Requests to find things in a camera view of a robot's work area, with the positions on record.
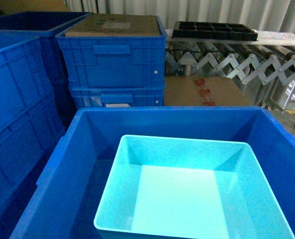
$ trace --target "metal rack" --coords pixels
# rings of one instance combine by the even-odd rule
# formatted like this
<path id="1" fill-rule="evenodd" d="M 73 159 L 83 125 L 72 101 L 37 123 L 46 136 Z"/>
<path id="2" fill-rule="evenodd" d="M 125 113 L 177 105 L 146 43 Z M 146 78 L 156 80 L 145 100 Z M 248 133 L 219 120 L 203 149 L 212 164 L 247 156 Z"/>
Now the metal rack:
<path id="1" fill-rule="evenodd" d="M 232 78 L 255 105 L 295 102 L 295 46 L 168 42 L 166 75 Z"/>

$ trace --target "crate rim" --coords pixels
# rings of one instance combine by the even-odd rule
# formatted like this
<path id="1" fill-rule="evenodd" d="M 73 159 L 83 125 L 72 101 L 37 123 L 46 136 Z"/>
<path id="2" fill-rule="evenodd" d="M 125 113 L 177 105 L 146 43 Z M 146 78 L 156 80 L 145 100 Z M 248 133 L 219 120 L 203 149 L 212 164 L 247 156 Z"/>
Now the crate rim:
<path id="1" fill-rule="evenodd" d="M 9 33 L 2 33 L 0 32 L 0 35 L 3 35 L 3 36 L 13 36 L 14 34 L 9 34 Z M 20 41 L 20 42 L 17 42 L 15 44 L 12 44 L 12 45 L 9 45 L 9 46 L 5 46 L 3 48 L 0 48 L 0 53 L 3 52 L 3 51 L 7 51 L 7 50 L 10 50 L 12 48 L 15 48 L 15 47 L 18 47 L 18 46 L 21 46 L 21 45 L 25 45 L 31 41 L 35 41 L 35 40 L 39 40 L 40 37 L 39 36 L 36 36 L 36 35 L 21 35 L 21 34 L 18 34 L 19 36 L 22 36 L 22 37 L 26 37 L 27 39 L 26 40 L 23 40 L 23 41 Z"/>
<path id="2" fill-rule="evenodd" d="M 11 14 L 11 15 L 5 15 L 5 16 L 0 16 L 0 19 L 2 18 L 7 18 L 9 16 L 16 16 L 16 15 L 21 15 L 21 14 L 25 14 L 25 13 L 31 13 L 31 12 L 43 12 L 43 11 L 23 11 L 23 12 L 18 12 L 15 14 Z M 52 11 L 52 13 L 62 13 L 62 11 Z M 49 30 L 45 30 L 45 31 L 41 31 L 41 30 L 6 30 L 0 29 L 0 33 L 3 33 L 4 31 L 9 31 L 11 34 L 23 34 L 23 35 L 37 35 L 40 37 L 52 37 L 55 36 L 58 32 L 60 32 L 60 29 L 62 27 L 64 27 L 66 24 L 70 23 L 70 22 L 74 22 L 74 21 L 78 21 L 82 18 L 87 17 L 88 15 L 90 15 L 89 12 L 84 12 L 84 15 L 76 17 L 70 21 L 64 22 L 60 25 L 57 25 Z"/>
<path id="3" fill-rule="evenodd" d="M 40 177 L 37 180 L 37 186 L 47 187 L 51 182 L 51 176 L 55 174 L 58 169 L 58 166 L 61 164 L 64 155 L 67 152 L 67 148 L 70 147 L 71 141 L 70 139 L 73 137 L 75 131 L 78 128 L 79 122 L 82 118 L 88 118 L 88 113 L 96 113 L 96 112 L 119 112 L 119 111 L 239 111 L 246 110 L 256 112 L 255 116 L 262 114 L 266 117 L 266 120 L 273 123 L 273 125 L 278 129 L 278 132 L 282 134 L 288 144 L 295 148 L 295 137 L 290 134 L 277 120 L 274 118 L 266 109 L 261 108 L 259 106 L 235 106 L 235 107 L 224 107 L 224 106 L 162 106 L 162 107 L 131 107 L 131 108 L 81 108 L 75 114 L 66 134 L 62 136 L 55 147 L 51 157 L 48 160 L 47 166 L 44 168 Z"/>

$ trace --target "crate handle slot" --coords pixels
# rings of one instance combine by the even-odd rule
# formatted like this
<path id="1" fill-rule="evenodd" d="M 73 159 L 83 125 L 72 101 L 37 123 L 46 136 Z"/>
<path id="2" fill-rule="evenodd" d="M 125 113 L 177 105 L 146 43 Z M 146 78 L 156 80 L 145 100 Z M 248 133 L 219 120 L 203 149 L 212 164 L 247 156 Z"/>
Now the crate handle slot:
<path id="1" fill-rule="evenodd" d="M 94 55 L 130 55 L 129 45 L 97 45 L 93 46 Z"/>
<path id="2" fill-rule="evenodd" d="M 102 94 L 102 104 L 122 104 L 122 103 L 133 103 L 133 94 Z"/>

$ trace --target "blue plastic crate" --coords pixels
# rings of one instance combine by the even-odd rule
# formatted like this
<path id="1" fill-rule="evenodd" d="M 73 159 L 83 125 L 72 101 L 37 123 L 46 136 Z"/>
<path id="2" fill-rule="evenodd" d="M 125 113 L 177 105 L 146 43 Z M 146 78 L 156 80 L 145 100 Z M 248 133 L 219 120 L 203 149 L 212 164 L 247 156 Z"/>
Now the blue plastic crate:
<path id="1" fill-rule="evenodd" d="M 51 89 L 39 38 L 0 34 L 0 127 Z"/>
<path id="2" fill-rule="evenodd" d="M 79 110 L 11 239 L 101 239 L 93 218 L 126 134 L 248 143 L 295 235 L 295 137 L 274 117 L 258 107 L 150 107 Z"/>
<path id="3" fill-rule="evenodd" d="M 166 31 L 161 36 L 65 37 L 57 40 L 72 88 L 163 87 Z"/>
<path id="4" fill-rule="evenodd" d="M 0 210 L 63 134 L 52 91 L 0 128 Z"/>
<path id="5" fill-rule="evenodd" d="M 83 107 L 162 106 L 164 87 L 130 89 L 70 88 L 77 109 Z"/>
<path id="6" fill-rule="evenodd" d="M 86 12 L 27 11 L 0 16 L 0 33 L 40 36 L 42 57 L 53 84 L 66 83 L 68 75 L 55 35 L 73 25 Z"/>
<path id="7" fill-rule="evenodd" d="M 11 236 L 13 229 L 37 188 L 36 181 L 47 163 L 52 150 L 51 148 L 49 153 L 46 153 L 37 162 L 24 181 L 17 186 L 3 206 L 0 207 L 0 239 Z"/>

